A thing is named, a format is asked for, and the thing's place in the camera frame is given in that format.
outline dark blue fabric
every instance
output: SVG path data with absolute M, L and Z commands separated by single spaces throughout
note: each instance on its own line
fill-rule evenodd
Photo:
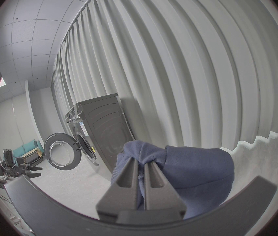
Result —
M 218 207 L 229 195 L 234 180 L 232 157 L 219 148 L 172 147 L 165 149 L 139 140 L 127 142 L 117 156 L 111 183 L 130 157 L 139 162 L 138 208 L 144 201 L 144 164 L 155 161 L 187 206 L 184 219 Z

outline ceiling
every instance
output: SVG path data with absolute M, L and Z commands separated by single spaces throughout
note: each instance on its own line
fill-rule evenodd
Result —
M 87 0 L 6 0 L 0 7 L 0 102 L 50 87 L 69 26 Z

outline washing machine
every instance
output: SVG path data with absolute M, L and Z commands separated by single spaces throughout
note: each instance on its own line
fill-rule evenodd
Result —
M 57 169 L 74 169 L 82 155 L 96 173 L 110 180 L 117 155 L 134 140 L 118 94 L 77 103 L 66 114 L 73 136 L 56 133 L 45 142 L 45 157 Z

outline white fabric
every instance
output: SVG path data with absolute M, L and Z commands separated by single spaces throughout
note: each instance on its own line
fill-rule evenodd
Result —
M 117 92 L 136 139 L 233 150 L 278 132 L 278 25 L 259 0 L 91 0 L 53 81 L 63 123 Z

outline washing machine door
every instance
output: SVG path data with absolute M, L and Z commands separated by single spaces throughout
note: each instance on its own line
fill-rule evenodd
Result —
M 47 138 L 44 150 L 48 162 L 55 168 L 63 171 L 72 170 L 81 161 L 81 149 L 76 139 L 56 133 Z

